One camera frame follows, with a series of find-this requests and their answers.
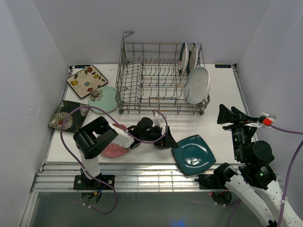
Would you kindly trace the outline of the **dark teal square plate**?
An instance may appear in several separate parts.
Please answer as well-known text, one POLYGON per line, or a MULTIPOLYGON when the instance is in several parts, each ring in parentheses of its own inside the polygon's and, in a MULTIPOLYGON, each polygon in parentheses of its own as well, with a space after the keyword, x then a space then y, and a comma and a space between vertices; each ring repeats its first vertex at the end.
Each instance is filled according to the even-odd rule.
POLYGON ((185 175, 196 175, 208 170, 216 159, 200 135, 192 135, 177 142, 172 155, 185 175))

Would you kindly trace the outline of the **white oval plate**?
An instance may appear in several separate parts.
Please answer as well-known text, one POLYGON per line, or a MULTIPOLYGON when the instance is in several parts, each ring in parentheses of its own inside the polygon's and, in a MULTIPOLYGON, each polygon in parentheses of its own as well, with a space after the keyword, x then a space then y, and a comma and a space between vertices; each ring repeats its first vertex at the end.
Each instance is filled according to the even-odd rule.
POLYGON ((210 93, 210 74, 205 67, 196 67, 188 75, 185 85, 186 100, 193 105, 204 101, 210 93))

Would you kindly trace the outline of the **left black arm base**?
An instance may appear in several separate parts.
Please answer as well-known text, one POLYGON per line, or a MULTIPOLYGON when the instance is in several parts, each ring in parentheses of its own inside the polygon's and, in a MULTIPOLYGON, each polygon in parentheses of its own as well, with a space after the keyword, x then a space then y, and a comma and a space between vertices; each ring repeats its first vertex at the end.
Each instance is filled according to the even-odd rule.
MULTIPOLYGON (((114 175, 98 175, 97 179, 106 182, 107 184, 111 185, 112 187, 115 186, 115 176, 114 175)), ((73 183, 74 190, 110 190, 110 187, 96 181, 94 179, 88 179, 86 175, 76 175, 74 178, 73 183)))

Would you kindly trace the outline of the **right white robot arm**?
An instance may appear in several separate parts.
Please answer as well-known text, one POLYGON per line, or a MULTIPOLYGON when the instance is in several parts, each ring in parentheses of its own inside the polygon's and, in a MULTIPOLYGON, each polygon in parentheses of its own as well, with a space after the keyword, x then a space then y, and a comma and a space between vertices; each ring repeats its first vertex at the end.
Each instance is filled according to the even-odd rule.
POLYGON ((214 170, 214 183, 234 192, 257 216, 262 226, 301 227, 303 221, 288 202, 286 192, 293 163, 303 145, 299 144, 296 149, 287 170, 285 185, 281 188, 270 167, 275 159, 270 144, 263 140, 252 141, 258 128, 271 127, 302 135, 302 132, 275 126, 275 119, 270 113, 251 117, 234 106, 230 109, 223 104, 219 106, 217 124, 225 131, 231 131, 234 158, 242 165, 235 169, 228 163, 221 164, 214 170))

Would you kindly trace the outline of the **mint green flower plate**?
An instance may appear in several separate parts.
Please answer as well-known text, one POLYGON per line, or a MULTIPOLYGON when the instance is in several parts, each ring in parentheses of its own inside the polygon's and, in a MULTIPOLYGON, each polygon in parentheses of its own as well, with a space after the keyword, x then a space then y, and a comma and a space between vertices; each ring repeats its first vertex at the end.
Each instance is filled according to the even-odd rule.
POLYGON ((88 104, 105 112, 111 112, 117 108, 115 97, 116 89, 114 87, 100 87, 91 93, 88 104))

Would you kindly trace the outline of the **pink polka dot plate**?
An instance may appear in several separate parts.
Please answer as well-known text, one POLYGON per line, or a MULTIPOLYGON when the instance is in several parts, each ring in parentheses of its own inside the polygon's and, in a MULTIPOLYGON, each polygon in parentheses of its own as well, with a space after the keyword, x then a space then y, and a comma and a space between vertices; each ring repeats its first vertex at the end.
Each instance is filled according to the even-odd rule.
POLYGON ((120 124, 120 126, 121 128, 119 128, 116 123, 111 125, 112 129, 117 130, 118 136, 101 152, 101 155, 109 158, 116 158, 125 155, 129 150, 134 139, 124 132, 124 130, 127 129, 125 125, 120 124))

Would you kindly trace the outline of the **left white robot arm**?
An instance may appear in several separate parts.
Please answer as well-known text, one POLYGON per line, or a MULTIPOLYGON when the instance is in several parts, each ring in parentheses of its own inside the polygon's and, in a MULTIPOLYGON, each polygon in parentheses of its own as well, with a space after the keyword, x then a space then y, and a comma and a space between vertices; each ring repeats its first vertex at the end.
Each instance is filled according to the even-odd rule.
POLYGON ((101 174, 98 166, 98 157, 102 152, 121 155, 124 150, 140 146, 142 141, 156 147, 178 148, 162 116, 154 120, 143 117, 136 125, 128 128, 119 128, 117 124, 110 124, 101 116, 80 128, 73 139, 84 165, 80 175, 75 177, 75 190, 99 189, 102 187, 100 180, 108 181, 108 177, 101 174))

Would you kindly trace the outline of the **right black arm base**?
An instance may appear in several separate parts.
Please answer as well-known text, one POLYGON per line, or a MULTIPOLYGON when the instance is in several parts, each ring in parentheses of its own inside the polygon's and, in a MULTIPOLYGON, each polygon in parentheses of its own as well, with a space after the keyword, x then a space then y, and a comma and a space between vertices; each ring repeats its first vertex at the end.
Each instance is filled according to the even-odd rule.
POLYGON ((220 177, 215 174, 199 174, 195 182, 199 184, 199 189, 226 189, 226 182, 230 182, 226 177, 220 177))

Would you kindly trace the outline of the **cream square floral plate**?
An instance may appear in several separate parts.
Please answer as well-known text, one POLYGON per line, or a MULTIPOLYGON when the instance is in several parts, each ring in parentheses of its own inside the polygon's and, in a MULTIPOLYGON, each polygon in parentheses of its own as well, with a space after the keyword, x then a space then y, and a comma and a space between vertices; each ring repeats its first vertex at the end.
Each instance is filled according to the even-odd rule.
POLYGON ((94 66, 89 65, 66 79, 78 98, 83 99, 94 90, 108 84, 108 79, 94 66))

